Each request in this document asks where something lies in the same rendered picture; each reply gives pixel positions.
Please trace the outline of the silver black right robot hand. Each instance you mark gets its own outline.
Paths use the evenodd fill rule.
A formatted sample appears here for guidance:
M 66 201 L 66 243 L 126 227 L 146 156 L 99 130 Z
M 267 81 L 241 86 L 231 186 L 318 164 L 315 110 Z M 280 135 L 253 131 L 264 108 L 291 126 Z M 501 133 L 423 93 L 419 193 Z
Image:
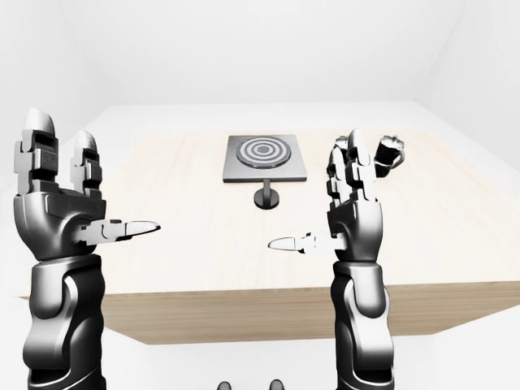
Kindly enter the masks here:
M 376 261 L 383 238 L 383 213 L 375 195 L 375 161 L 360 128 L 336 139 L 327 174 L 329 232 L 278 238 L 268 247 L 302 254 L 333 249 L 341 261 Z

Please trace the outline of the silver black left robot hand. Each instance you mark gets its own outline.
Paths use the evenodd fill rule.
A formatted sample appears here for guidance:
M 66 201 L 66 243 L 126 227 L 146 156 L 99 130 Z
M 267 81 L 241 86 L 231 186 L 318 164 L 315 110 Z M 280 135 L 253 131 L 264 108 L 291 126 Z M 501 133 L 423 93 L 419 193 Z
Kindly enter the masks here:
M 81 130 L 76 135 L 70 166 L 73 187 L 60 187 L 54 122 L 37 108 L 25 116 L 22 138 L 15 144 L 14 171 L 18 176 L 15 226 L 38 261 L 91 254 L 97 245 L 126 241 L 160 228 L 152 221 L 106 217 L 100 156 L 89 132 Z

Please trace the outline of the round black stove knob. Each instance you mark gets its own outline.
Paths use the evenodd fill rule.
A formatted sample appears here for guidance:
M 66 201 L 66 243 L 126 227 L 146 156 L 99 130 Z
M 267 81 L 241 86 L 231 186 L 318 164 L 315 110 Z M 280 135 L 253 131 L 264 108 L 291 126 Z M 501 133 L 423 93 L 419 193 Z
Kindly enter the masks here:
M 255 192 L 253 201 L 262 210 L 272 210 L 279 205 L 280 195 L 271 188 L 271 181 L 265 179 L 262 188 Z

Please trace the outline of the flat dark stove plate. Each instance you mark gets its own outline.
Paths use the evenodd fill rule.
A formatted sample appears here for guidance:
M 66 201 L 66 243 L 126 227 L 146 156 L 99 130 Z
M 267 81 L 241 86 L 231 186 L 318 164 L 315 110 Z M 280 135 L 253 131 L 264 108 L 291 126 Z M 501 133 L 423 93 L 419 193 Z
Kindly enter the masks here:
M 295 135 L 229 136 L 224 183 L 306 181 Z

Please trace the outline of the black mug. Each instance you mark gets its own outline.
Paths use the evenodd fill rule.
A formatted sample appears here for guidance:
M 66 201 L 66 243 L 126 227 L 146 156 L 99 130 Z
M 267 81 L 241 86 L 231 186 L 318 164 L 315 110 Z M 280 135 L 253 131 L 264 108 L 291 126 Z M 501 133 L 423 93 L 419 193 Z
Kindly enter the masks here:
M 405 143 L 397 136 L 384 136 L 374 157 L 377 178 L 383 178 L 405 161 Z

